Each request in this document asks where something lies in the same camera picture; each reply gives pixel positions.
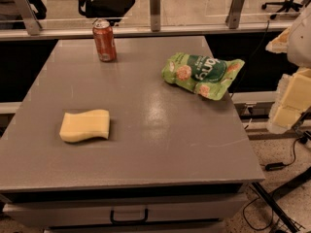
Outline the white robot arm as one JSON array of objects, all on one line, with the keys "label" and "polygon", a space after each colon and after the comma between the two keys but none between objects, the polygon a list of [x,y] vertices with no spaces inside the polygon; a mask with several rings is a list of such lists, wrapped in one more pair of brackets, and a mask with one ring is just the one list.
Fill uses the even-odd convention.
[{"label": "white robot arm", "polygon": [[299,67],[311,67],[311,6],[294,21],[288,37],[288,60]]}]

